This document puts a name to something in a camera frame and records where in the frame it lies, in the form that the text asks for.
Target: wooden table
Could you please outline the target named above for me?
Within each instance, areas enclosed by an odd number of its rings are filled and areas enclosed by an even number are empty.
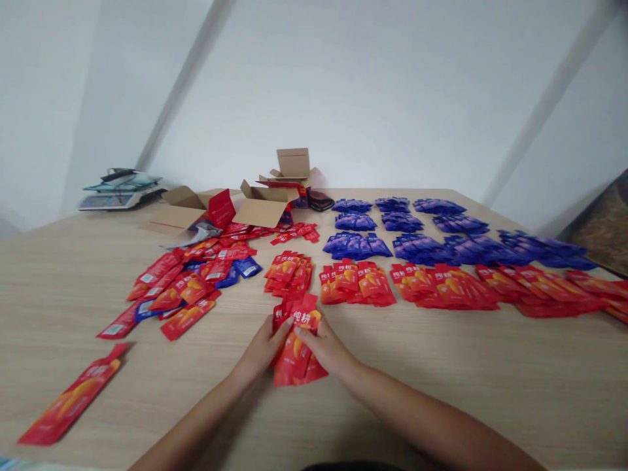
[[[327,190],[333,198],[445,198],[493,229],[520,228],[450,190]],[[15,445],[18,437],[113,342],[95,339],[122,310],[133,280],[170,237],[137,229],[158,205],[92,213],[0,241],[0,453],[40,461],[125,468],[172,427],[236,363],[264,316],[278,304],[261,275],[224,290],[212,312],[169,343],[156,319],[127,337],[126,363],[52,447]],[[303,238],[251,246],[266,269],[284,249],[330,264],[322,251],[335,213],[295,211],[316,222],[321,242]],[[380,224],[377,207],[371,212]],[[442,240],[431,218],[425,233]],[[396,232],[377,229],[390,248]],[[396,258],[376,257],[386,270]],[[595,275],[613,277],[603,270]],[[501,311],[324,307],[356,356],[496,428],[551,468],[627,465],[628,328],[603,313],[535,320]],[[298,388],[267,379],[246,397],[207,452],[207,469],[298,470],[313,462],[368,458],[412,468],[419,458],[332,378]]]

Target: red packaging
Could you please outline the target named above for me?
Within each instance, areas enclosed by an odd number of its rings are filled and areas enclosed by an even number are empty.
[[[183,262],[189,262],[190,260],[201,260],[205,256],[207,251],[211,249],[211,247],[214,247],[217,243],[218,239],[216,238],[211,238],[199,242],[198,244],[187,249],[183,253]]]
[[[187,304],[194,304],[214,291],[212,286],[205,283],[205,281],[193,271],[186,271],[178,276],[174,288],[181,295],[181,299]]]
[[[504,302],[515,302],[522,296],[532,296],[530,290],[520,285],[499,270],[484,265],[476,266],[476,273],[492,289],[497,291]]]
[[[221,191],[207,203],[207,218],[218,229],[227,229],[231,225],[235,211],[229,190]]]
[[[312,243],[316,243],[321,238],[321,235],[319,234],[319,232],[316,229],[312,229],[310,232],[308,232],[306,235],[304,235],[303,238],[305,240],[308,240],[308,241],[312,242]]]
[[[142,301],[157,298],[168,286],[170,286],[178,274],[180,274],[181,270],[183,270],[182,264],[172,267],[164,276],[160,278],[155,286],[148,290],[146,295],[142,298]]]
[[[106,329],[104,329],[96,338],[105,340],[118,340],[126,337],[126,334],[133,330],[133,327],[137,325],[135,321],[135,310],[137,306],[142,304],[144,300],[137,300],[132,305],[127,307],[118,318],[113,321]]]
[[[358,286],[358,267],[350,258],[343,258],[341,263],[334,264],[336,280],[334,287],[344,298],[352,296],[360,290]]]
[[[210,283],[216,283],[217,281],[224,280],[229,274],[229,269],[233,260],[219,260],[217,262],[208,263],[205,270],[201,269],[200,276]]]
[[[503,274],[507,275],[510,279],[513,279],[517,283],[528,288],[528,291],[530,291],[530,293],[533,296],[524,296],[521,298],[522,300],[525,299],[526,304],[543,304],[540,301],[551,300],[551,296],[549,294],[546,294],[543,290],[539,289],[537,286],[527,281],[524,277],[522,277],[517,271],[513,270],[512,268],[508,268],[500,264],[499,270]]]
[[[590,293],[597,294],[601,298],[628,300],[628,289],[624,289],[616,282],[592,277],[590,274],[578,270],[568,271],[565,273],[565,276],[576,283],[580,288]]]
[[[294,379],[304,379],[311,350],[301,342],[294,333],[295,328],[308,329],[316,335],[321,314],[316,310],[317,296],[306,294],[301,303],[295,302],[290,310],[294,324],[281,351],[275,366],[275,386],[292,385]]]
[[[148,307],[149,311],[170,311],[177,309],[183,299],[181,293],[174,287],[174,283],[170,287],[166,288],[162,293],[157,296],[157,299]]]
[[[468,309],[471,299],[459,276],[454,276],[453,268],[446,264],[434,265],[434,281],[436,289],[447,309]]]
[[[48,446],[57,442],[120,368],[127,343],[116,343],[105,358],[93,362],[31,425],[19,444]]]
[[[366,260],[358,262],[358,286],[365,299],[386,295],[377,265]]]
[[[166,338],[169,341],[173,341],[181,337],[216,305],[216,299],[220,295],[220,291],[216,290],[195,304],[185,306],[174,317],[164,322],[161,330]]]
[[[150,288],[157,284],[161,277],[181,261],[182,257],[183,250],[179,248],[174,249],[172,252],[166,252],[159,257],[153,265],[149,266],[144,273],[137,277],[135,285],[126,300],[133,301],[144,296]]]
[[[250,255],[257,255],[257,250],[244,246],[223,249],[216,254],[216,260],[244,260]]]

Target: red sachet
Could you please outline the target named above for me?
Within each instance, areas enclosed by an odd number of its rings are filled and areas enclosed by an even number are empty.
[[[137,300],[132,305],[127,307],[118,318],[113,321],[106,329],[104,329],[96,338],[105,340],[119,340],[126,337],[126,334],[133,330],[133,327],[137,325],[135,321],[135,311],[137,306],[142,304],[143,300]]]
[[[127,343],[116,343],[109,355],[93,362],[31,425],[18,443],[48,446],[57,442],[118,371],[121,365],[118,358],[127,346]]]
[[[306,294],[303,300],[295,302],[290,310],[294,324],[286,338],[284,347],[275,365],[276,387],[293,385],[295,379],[304,379],[311,357],[311,350],[294,333],[295,328],[308,329],[316,335],[321,314],[316,310],[317,296]]]
[[[512,303],[522,296],[532,296],[529,289],[499,270],[484,265],[477,265],[476,273],[487,285],[499,293],[503,302]]]
[[[178,339],[216,305],[216,299],[221,294],[216,290],[208,297],[185,306],[174,317],[163,323],[161,331],[169,341]]]

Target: white label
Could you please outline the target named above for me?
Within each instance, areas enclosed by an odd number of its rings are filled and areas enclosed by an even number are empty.
[[[124,329],[124,326],[121,324],[113,324],[109,326],[101,335],[116,335],[120,331]]]
[[[153,275],[151,275],[150,273],[144,273],[142,278],[140,278],[140,281],[143,281],[144,283],[150,283],[154,279],[155,279],[155,277]]]

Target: open cardboard box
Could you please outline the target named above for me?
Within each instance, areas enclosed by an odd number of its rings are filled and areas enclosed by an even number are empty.
[[[223,201],[215,202],[224,204],[228,210],[229,205],[231,209],[233,208],[230,196],[239,193],[238,190],[229,190],[227,193],[224,188],[195,193],[187,186],[179,186],[174,190],[162,193],[162,198],[167,204],[164,204],[164,207],[157,211],[150,218],[150,221],[142,224],[139,228],[169,236],[177,236],[187,230],[194,231],[196,224],[210,219],[207,214],[210,199],[220,195]]]
[[[260,175],[257,183],[269,188],[295,188],[299,196],[292,202],[295,208],[307,209],[307,189],[312,186],[310,176],[316,168],[309,167],[309,150],[306,148],[277,149],[279,170],[272,169],[272,178]]]
[[[251,187],[246,180],[240,189],[196,193],[180,186],[162,194],[167,204],[139,228],[177,236],[196,230],[196,225],[204,221],[219,228],[225,228],[231,221],[268,228],[276,227],[279,222],[293,224],[290,202],[299,198],[297,189]],[[236,212],[231,197],[238,194],[244,194],[245,199]]]
[[[267,228],[278,223],[293,224],[291,201],[299,198],[296,188],[262,188],[242,180],[240,190],[245,200],[237,210],[234,222]]]

